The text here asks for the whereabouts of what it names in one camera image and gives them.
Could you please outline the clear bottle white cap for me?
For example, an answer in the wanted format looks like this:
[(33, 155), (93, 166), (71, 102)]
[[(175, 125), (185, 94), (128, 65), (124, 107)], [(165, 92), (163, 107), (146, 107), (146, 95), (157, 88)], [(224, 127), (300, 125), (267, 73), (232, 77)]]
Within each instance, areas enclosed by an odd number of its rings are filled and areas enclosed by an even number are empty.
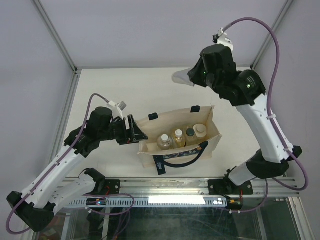
[(174, 148), (173, 139), (167, 134), (162, 134), (157, 139), (157, 146), (160, 150), (171, 150)]

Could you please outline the cream canvas tote bag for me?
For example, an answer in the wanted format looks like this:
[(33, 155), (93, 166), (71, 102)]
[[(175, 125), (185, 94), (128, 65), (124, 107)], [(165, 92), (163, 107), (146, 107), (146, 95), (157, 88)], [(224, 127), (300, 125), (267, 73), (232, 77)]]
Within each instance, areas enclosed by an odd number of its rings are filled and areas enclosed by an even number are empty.
[(214, 106), (193, 106), (153, 113), (138, 120), (147, 136), (137, 153), (143, 167), (156, 167), (159, 175), (166, 167), (185, 168), (213, 156), (222, 135), (213, 121)]

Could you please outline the yellow liquid bottle white cap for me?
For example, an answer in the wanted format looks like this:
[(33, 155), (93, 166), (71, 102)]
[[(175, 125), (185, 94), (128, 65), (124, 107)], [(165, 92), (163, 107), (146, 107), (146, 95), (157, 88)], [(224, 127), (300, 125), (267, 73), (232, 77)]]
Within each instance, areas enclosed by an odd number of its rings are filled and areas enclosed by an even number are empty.
[(185, 139), (184, 133), (181, 129), (173, 130), (171, 137), (173, 140), (173, 147), (175, 149), (183, 148), (186, 146), (186, 139)]

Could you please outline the square bottle black cap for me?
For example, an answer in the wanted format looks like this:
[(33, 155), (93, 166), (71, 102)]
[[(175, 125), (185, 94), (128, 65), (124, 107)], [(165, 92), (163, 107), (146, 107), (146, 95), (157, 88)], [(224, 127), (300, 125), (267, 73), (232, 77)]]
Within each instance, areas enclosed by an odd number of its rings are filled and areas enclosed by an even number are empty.
[(185, 131), (186, 146), (193, 146), (198, 143), (197, 135), (192, 127), (187, 127)]

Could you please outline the cream round lid jar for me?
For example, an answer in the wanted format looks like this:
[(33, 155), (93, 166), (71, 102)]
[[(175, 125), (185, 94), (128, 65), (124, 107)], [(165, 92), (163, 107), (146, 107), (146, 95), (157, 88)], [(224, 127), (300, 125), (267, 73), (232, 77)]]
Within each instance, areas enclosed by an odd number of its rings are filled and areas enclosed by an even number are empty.
[(207, 136), (207, 127), (204, 124), (195, 124), (193, 130), (199, 139), (204, 139)]

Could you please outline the silver cosmetic tube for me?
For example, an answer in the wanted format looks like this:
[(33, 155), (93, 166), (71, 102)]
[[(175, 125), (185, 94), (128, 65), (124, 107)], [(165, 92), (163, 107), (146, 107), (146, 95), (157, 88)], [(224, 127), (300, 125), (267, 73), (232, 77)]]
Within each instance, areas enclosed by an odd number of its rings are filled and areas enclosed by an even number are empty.
[(187, 68), (187, 69), (173, 73), (171, 76), (172, 81), (176, 84), (194, 87), (195, 84), (191, 82), (190, 77), (188, 75), (190, 70), (191, 70), (190, 68)]

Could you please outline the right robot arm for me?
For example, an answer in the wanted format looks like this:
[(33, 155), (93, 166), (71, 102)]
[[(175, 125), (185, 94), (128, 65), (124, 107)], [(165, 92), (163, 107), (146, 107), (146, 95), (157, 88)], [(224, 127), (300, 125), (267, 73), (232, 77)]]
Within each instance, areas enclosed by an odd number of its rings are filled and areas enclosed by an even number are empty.
[(253, 179), (270, 179), (283, 175), (302, 153), (283, 134), (275, 115), (267, 109), (268, 96), (260, 76), (253, 70), (238, 71), (229, 47), (215, 44), (204, 48), (188, 72), (189, 80), (209, 87), (220, 99), (230, 102), (246, 120), (260, 149), (245, 163), (231, 169), (223, 187), (230, 194)]

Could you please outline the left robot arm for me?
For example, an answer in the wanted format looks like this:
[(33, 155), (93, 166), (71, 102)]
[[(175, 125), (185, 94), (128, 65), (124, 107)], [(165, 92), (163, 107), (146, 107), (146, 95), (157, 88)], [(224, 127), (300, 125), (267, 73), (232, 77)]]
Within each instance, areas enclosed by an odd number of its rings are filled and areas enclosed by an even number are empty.
[(104, 191), (105, 176), (94, 168), (80, 174), (69, 185), (58, 188), (65, 177), (96, 150), (101, 142), (115, 140), (119, 145), (147, 140), (132, 115), (116, 116), (108, 107), (97, 107), (85, 122), (85, 127), (73, 130), (64, 141), (55, 159), (23, 191), (12, 191), (7, 201), (29, 229), (43, 231), (55, 215), (72, 200), (83, 195), (98, 195)]

